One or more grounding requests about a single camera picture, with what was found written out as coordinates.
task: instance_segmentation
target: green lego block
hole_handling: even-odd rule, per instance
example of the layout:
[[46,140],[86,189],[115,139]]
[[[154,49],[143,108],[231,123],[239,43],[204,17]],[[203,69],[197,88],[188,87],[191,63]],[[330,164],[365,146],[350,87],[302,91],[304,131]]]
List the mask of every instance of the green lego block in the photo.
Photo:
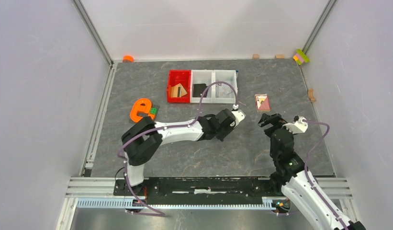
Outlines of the green lego block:
[[150,109],[150,113],[151,114],[156,114],[157,113],[157,109],[156,108],[151,108]]

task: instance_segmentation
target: white panel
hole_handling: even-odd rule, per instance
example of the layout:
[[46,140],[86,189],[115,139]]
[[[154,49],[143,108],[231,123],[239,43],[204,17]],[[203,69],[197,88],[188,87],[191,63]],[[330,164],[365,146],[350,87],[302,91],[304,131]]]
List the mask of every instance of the white panel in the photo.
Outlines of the white panel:
[[303,66],[367,229],[393,229],[393,0],[338,1]]
[[113,59],[291,57],[327,0],[83,0]]
[[55,229],[107,70],[71,1],[0,1],[0,230]]

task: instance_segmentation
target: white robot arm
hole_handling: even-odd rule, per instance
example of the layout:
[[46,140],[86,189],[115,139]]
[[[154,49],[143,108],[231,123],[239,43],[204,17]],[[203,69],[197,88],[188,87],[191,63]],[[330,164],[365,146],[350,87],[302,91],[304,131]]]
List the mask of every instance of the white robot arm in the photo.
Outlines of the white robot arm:
[[293,135],[307,130],[305,118],[296,116],[293,123],[287,123],[279,114],[263,114],[258,125],[268,124],[272,127],[264,133],[271,138],[270,156],[276,172],[270,179],[275,192],[282,192],[289,198],[316,230],[365,230],[361,222],[353,223],[336,207],[294,152]]
[[222,110],[217,115],[200,116],[196,122],[192,119],[184,122],[161,123],[152,121],[150,117],[142,118],[122,136],[123,143],[126,143],[146,130],[156,129],[147,134],[146,138],[138,138],[124,148],[124,154],[129,159],[127,171],[130,186],[144,181],[144,164],[151,159],[159,146],[183,140],[211,140],[214,137],[223,141],[244,118],[245,114],[241,110],[228,109]]

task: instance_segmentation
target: wooden triangle block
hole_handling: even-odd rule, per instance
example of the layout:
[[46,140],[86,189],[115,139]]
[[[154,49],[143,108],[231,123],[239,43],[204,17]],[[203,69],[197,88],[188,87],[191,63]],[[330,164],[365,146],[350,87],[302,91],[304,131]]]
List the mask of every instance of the wooden triangle block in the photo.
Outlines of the wooden triangle block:
[[175,86],[172,87],[171,90],[171,97],[183,97],[186,94],[188,94],[185,90],[185,88],[182,86],[181,83],[176,84]]

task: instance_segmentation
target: white bin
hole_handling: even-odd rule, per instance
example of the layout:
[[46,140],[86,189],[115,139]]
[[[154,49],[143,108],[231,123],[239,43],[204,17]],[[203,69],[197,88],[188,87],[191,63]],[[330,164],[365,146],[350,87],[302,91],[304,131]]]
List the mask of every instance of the white bin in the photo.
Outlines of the white bin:
[[[237,71],[236,70],[192,70],[191,71],[191,103],[199,103],[200,96],[193,97],[194,84],[210,85],[215,81],[224,81],[231,84],[237,92]],[[213,85],[203,98],[202,103],[233,104],[236,102],[231,88],[225,84]]]

